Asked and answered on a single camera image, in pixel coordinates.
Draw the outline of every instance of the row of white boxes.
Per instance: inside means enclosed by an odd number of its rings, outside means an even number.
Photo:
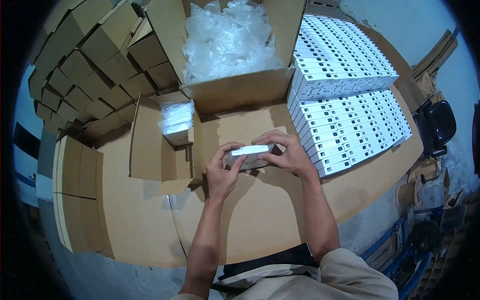
[[[292,88],[299,100],[388,88],[398,74],[355,25],[304,15],[293,53]]]
[[[412,135],[390,89],[316,100],[300,100],[290,89],[287,106],[320,177],[345,170]]]

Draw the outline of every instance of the cardboard stack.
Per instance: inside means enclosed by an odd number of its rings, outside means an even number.
[[[30,96],[47,129],[95,140],[133,122],[139,95],[178,90],[149,21],[128,0],[61,2],[29,58]]]
[[[103,153],[65,136],[55,146],[53,166],[53,207],[60,242],[71,252],[108,249],[101,221]]]
[[[320,177],[412,135],[388,89],[398,73],[355,24],[305,15],[293,59],[296,70],[287,106]]]

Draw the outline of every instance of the concrete floor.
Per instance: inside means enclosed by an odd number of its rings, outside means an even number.
[[[421,0],[408,5],[412,1],[342,0],[340,8],[357,22],[374,27],[413,65],[430,51],[445,29],[453,32],[456,24],[440,1]],[[308,12],[333,13],[335,17],[350,18],[340,10],[323,10],[307,8]],[[457,121],[457,134],[448,144],[449,155],[443,161],[449,171],[452,170],[452,189],[463,187],[471,191],[478,188],[478,179],[473,177],[471,163],[471,104],[478,100],[479,90],[465,41],[461,34],[457,39],[457,49],[437,76],[437,87],[450,101]],[[360,254],[392,226],[399,217],[395,204],[396,188],[405,181],[406,176],[373,204],[338,226],[342,247]],[[43,200],[38,202],[52,255],[75,298],[168,299],[180,289],[185,268],[151,268],[113,261],[96,253],[70,253],[59,241],[53,204]],[[220,295],[212,292],[210,298],[220,299]]]

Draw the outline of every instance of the person's right hand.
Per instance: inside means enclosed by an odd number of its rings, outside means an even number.
[[[280,130],[265,132],[254,141],[253,145],[280,144],[285,147],[282,155],[267,153],[258,155],[258,159],[278,165],[290,173],[296,173],[301,178],[314,176],[318,178],[318,171],[310,161],[296,135],[285,134]]]

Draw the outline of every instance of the black office chair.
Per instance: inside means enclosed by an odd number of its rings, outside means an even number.
[[[423,142],[423,157],[438,157],[447,153],[445,145],[456,132],[456,122],[446,101],[425,102],[413,115]]]

